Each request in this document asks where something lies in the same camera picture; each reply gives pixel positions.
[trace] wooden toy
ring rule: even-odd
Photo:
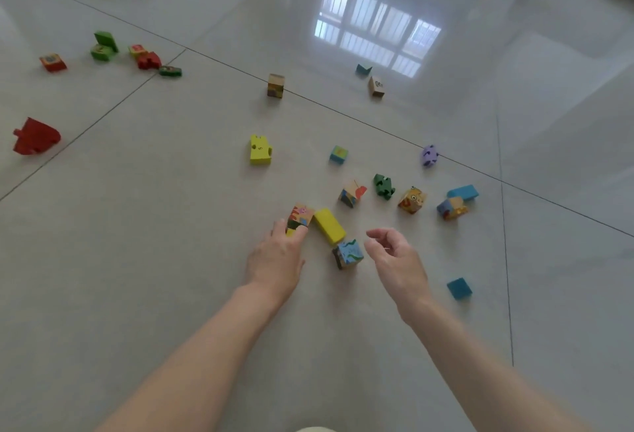
[[[266,94],[268,96],[274,96],[275,98],[281,98],[284,93],[284,80],[282,75],[276,75],[271,73],[269,75],[269,84],[266,88]]]
[[[95,32],[94,37],[97,38],[97,43],[112,48],[112,51],[115,53],[119,52],[115,39],[112,37],[111,33],[108,33],[107,31],[98,31]]]
[[[316,212],[314,219],[323,234],[326,236],[326,239],[331,247],[335,246],[345,238],[344,228],[339,225],[337,219],[327,208],[322,208]]]
[[[295,230],[300,225],[308,227],[311,220],[313,219],[313,215],[315,215],[315,210],[313,210],[312,208],[308,208],[303,203],[296,203],[293,207],[293,211],[290,212],[287,227],[293,230]]]
[[[432,166],[438,162],[438,152],[436,151],[436,147],[429,145],[428,147],[423,148],[423,153],[420,155],[420,158],[425,168],[432,168]]]
[[[383,98],[383,95],[385,95],[383,83],[381,83],[381,78],[379,78],[378,76],[370,77],[370,81],[368,82],[368,88],[370,89],[370,94],[372,96],[376,96],[377,98]]]
[[[20,155],[44,153],[61,140],[59,131],[33,118],[27,118],[22,129],[13,130],[13,134],[18,137],[13,151]]]
[[[376,188],[376,194],[380,197],[389,200],[396,191],[392,188],[392,179],[378,173],[374,176],[374,187]]]
[[[176,67],[161,67],[158,69],[158,74],[161,76],[183,76],[183,70]]]
[[[269,146],[269,141],[264,135],[251,135],[251,156],[252,165],[268,165],[271,163],[273,148]]]
[[[142,70],[149,70],[150,68],[155,68],[158,70],[159,68],[161,68],[160,58],[154,51],[140,54],[139,57],[136,59],[136,64]]]
[[[356,240],[352,242],[341,242],[333,250],[332,254],[337,260],[339,270],[350,268],[363,260],[363,253]]]
[[[332,153],[330,154],[330,160],[335,163],[339,163],[340,165],[345,162],[345,159],[348,157],[348,150],[345,148],[339,147],[338,145],[332,149]]]
[[[361,201],[361,197],[367,190],[368,188],[359,185],[357,180],[352,180],[346,184],[343,190],[341,190],[339,200],[348,205],[350,208],[354,208],[354,206]]]
[[[62,71],[68,68],[66,63],[64,63],[59,57],[59,54],[56,53],[40,56],[40,61],[42,61],[44,68],[46,68],[46,71],[49,73]]]
[[[447,284],[447,288],[456,300],[462,300],[464,298],[471,297],[471,295],[473,294],[473,292],[471,291],[471,287],[469,287],[467,281],[464,278],[459,278],[458,280],[449,282]]]
[[[142,44],[133,44],[131,46],[127,47],[128,50],[130,51],[130,54],[132,55],[132,57],[134,59],[137,59],[139,56],[141,56],[142,54],[147,53],[148,51],[143,47]]]
[[[372,71],[372,67],[363,68],[361,65],[357,65],[356,72],[359,73],[359,75],[368,76],[371,71]]]
[[[110,57],[115,54],[112,48],[103,44],[96,44],[90,49],[90,54],[99,61],[110,61]]]
[[[427,198],[427,194],[424,194],[416,187],[411,187],[406,192],[406,194],[403,195],[398,205],[403,210],[406,210],[412,215],[414,215],[418,210],[420,210],[423,207],[425,198]]]
[[[447,196],[449,198],[460,197],[465,202],[468,202],[469,200],[473,200],[474,198],[480,196],[480,194],[477,192],[476,188],[473,185],[465,185],[464,187],[449,190],[447,192]]]
[[[448,198],[436,207],[445,220],[453,220],[469,211],[461,197]]]

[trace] red block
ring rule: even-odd
[[[67,68],[66,63],[64,63],[59,57],[59,54],[56,53],[40,56],[40,61],[42,61],[44,68],[46,68],[49,73],[62,71]]]
[[[150,68],[161,68],[160,58],[154,51],[142,54],[136,59],[136,63],[142,70],[149,70]]]
[[[13,151],[20,155],[44,153],[53,145],[57,145],[61,140],[59,131],[33,118],[27,118],[22,129],[14,130],[13,134],[18,137]]]

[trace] yellow puzzle piece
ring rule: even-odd
[[[319,228],[326,236],[331,247],[345,238],[345,230],[327,208],[322,208],[313,216]]]
[[[268,165],[271,163],[273,148],[269,146],[269,141],[265,136],[251,135],[251,157],[252,165]]]

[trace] purple puzzle piece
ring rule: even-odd
[[[436,147],[429,145],[428,147],[423,148],[423,154],[420,157],[425,168],[432,168],[432,166],[434,166],[438,161],[438,152],[436,151]]]

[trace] floor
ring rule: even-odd
[[[330,207],[351,238],[399,228],[503,360],[601,430],[630,428],[634,0],[0,0],[0,23],[7,430],[96,426],[220,307],[295,201]],[[93,61],[98,29],[185,76]],[[48,74],[47,53],[68,70]],[[282,100],[265,96],[270,72]],[[63,141],[13,153],[27,116]],[[252,133],[269,167],[249,166]],[[424,171],[430,143],[442,157]],[[350,149],[341,167],[334,145]],[[375,173],[421,187],[423,210],[337,202]],[[440,220],[467,184],[471,212]],[[221,430],[472,430],[370,260],[338,271],[318,230],[304,251]],[[445,286],[459,276],[467,304]]]

